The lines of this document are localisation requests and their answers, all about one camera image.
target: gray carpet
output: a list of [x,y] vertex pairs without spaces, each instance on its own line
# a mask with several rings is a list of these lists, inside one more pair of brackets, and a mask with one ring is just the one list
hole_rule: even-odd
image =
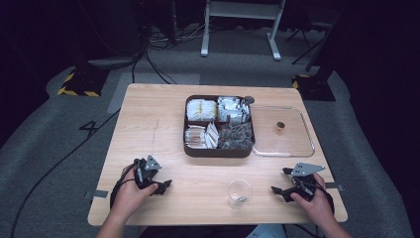
[[[170,50],[149,50],[158,68],[179,83],[291,87],[290,78],[305,73],[310,55],[292,65],[305,51],[303,38],[291,42],[290,32],[278,32],[281,61],[270,55],[264,33],[217,32],[210,37],[209,56],[200,56],[201,39]],[[307,34],[315,43],[319,33]],[[52,78],[50,99],[18,128],[0,151],[0,237],[10,235],[19,205],[34,184],[87,137],[78,128],[91,120],[104,123],[118,105],[131,79],[131,68],[110,72],[101,97],[57,95],[71,67]],[[136,81],[161,83],[152,67],[141,59]],[[355,118],[349,93],[340,77],[329,79],[336,102],[304,101],[349,213],[343,226],[355,237],[413,237],[402,199],[385,173]],[[96,188],[118,115],[75,151],[34,190],[23,208],[15,237],[93,237],[98,231],[87,223],[90,200],[85,193]],[[289,237],[309,237],[286,225]],[[136,237],[127,227],[125,237]]]

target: person's left hand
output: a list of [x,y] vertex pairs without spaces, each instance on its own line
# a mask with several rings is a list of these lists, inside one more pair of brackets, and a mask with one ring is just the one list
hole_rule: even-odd
[[120,189],[115,197],[114,204],[111,208],[110,214],[117,216],[119,219],[127,221],[131,215],[142,205],[146,198],[154,193],[158,188],[156,183],[139,189],[134,181],[134,169],[133,167],[127,173],[125,180],[129,180],[121,184]]

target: white metal stand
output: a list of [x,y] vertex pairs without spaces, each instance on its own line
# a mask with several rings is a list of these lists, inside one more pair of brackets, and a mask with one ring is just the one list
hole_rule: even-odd
[[207,57],[209,54],[209,24],[210,16],[215,17],[235,17],[235,18],[253,18],[274,20],[271,33],[267,33],[269,46],[271,47],[272,56],[275,60],[280,60],[281,56],[277,45],[274,41],[275,33],[277,32],[278,23],[281,19],[281,14],[284,8],[284,0],[281,0],[278,5],[273,4],[255,4],[255,3],[240,3],[240,2],[218,2],[207,0],[206,16],[203,44],[201,46],[201,56]]

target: person's right hand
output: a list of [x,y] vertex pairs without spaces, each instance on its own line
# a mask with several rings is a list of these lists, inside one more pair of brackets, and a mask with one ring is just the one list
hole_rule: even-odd
[[[325,182],[318,174],[313,175],[315,180],[324,188]],[[315,190],[315,195],[311,201],[307,201],[297,193],[292,193],[291,198],[295,200],[305,211],[309,218],[318,226],[322,227],[325,223],[336,221],[333,212],[331,211],[330,203],[327,200],[324,192],[320,189]]]

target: human hand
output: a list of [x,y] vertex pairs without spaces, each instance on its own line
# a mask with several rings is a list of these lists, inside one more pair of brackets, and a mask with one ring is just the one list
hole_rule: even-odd
[[[314,174],[313,176],[322,188],[326,189],[324,179],[318,174]],[[323,227],[323,225],[336,222],[330,203],[322,190],[317,188],[311,201],[305,200],[295,192],[290,196],[306,211],[309,218],[318,226]]]
[[110,211],[110,215],[118,217],[123,221],[127,221],[142,205],[145,199],[152,195],[158,188],[158,185],[153,183],[148,187],[139,189],[134,181],[135,169],[136,167],[131,168],[123,179]]

